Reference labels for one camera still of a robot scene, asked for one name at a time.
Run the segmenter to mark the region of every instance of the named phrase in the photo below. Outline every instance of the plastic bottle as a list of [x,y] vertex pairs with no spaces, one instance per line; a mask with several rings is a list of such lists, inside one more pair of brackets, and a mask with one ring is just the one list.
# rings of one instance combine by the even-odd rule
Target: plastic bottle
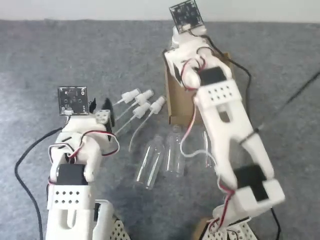
[[154,136],[153,140],[145,146],[143,159],[135,175],[135,182],[143,185],[146,189],[154,187],[161,163],[164,159],[165,147],[163,138]]
[[[210,152],[210,139],[209,139],[209,136],[208,136],[208,133],[206,130],[203,131],[202,133],[202,137],[203,137],[203,149],[207,152]],[[211,158],[208,156],[208,154],[204,155],[204,160],[205,160],[205,167],[206,168],[212,168],[214,165],[213,165],[213,162],[211,160]]]
[[174,125],[166,139],[164,157],[164,171],[167,175],[174,174],[182,177],[185,172],[185,157],[180,152],[180,143],[183,137],[181,127]]

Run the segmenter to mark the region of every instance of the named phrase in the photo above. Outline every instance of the white robotic arm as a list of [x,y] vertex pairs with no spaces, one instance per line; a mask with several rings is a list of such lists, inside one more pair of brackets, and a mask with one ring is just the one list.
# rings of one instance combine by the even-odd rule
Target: white robotic arm
[[130,239],[113,205],[96,200],[94,181],[103,156],[119,150],[117,139],[107,132],[110,122],[110,110],[72,115],[49,147],[46,240],[113,240],[120,233],[123,240]]
[[253,160],[252,165],[232,168],[231,140],[240,142],[253,132],[253,127],[230,68],[213,56],[209,43],[197,33],[204,35],[205,27],[196,27],[192,33],[179,34],[174,30],[174,48],[164,56],[171,75],[181,87],[196,90],[194,104],[211,141],[215,172],[227,188],[227,201],[213,211],[214,219],[220,223],[215,229],[218,230],[269,210],[283,202],[285,195],[274,178],[272,164],[258,134],[242,144]]

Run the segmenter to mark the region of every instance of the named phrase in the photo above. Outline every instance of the white wall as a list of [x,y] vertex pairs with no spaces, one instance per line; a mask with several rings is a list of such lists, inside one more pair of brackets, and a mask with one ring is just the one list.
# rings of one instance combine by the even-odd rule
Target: white wall
[[[0,0],[6,20],[170,20],[183,0]],[[318,22],[320,0],[197,0],[204,21]]]

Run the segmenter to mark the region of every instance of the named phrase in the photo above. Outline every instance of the perforated bracket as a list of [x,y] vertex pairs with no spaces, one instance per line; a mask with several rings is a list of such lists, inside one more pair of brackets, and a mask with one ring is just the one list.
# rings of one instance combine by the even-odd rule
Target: perforated bracket
[[90,185],[50,185],[47,209],[94,209],[95,198]]
[[112,233],[110,235],[110,240],[130,240],[122,221],[115,221]]
[[236,81],[233,79],[202,86],[196,94],[197,103],[203,110],[241,99]]
[[215,233],[205,231],[201,240],[258,240],[247,223],[236,224]]
[[96,122],[98,124],[107,124],[110,118],[110,110],[99,110],[95,113]]

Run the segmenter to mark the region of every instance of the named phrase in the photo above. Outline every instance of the spray bottle cap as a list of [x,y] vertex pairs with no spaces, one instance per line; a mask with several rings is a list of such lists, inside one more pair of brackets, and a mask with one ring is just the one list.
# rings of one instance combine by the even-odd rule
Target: spray bottle cap
[[135,101],[141,106],[143,105],[145,102],[147,102],[147,100],[149,98],[151,98],[154,95],[154,91],[152,91],[151,89],[140,93],[138,96],[135,97]]
[[145,115],[145,113],[148,111],[149,108],[150,108],[150,103],[145,102],[144,104],[142,104],[141,106],[138,106],[136,109],[132,111],[133,116],[140,119]]
[[160,96],[154,103],[152,103],[150,106],[152,114],[158,114],[165,102],[166,98],[164,96]]
[[132,90],[132,91],[127,91],[121,95],[122,100],[127,104],[131,102],[133,99],[135,99],[136,96],[140,94],[140,90],[138,88]]

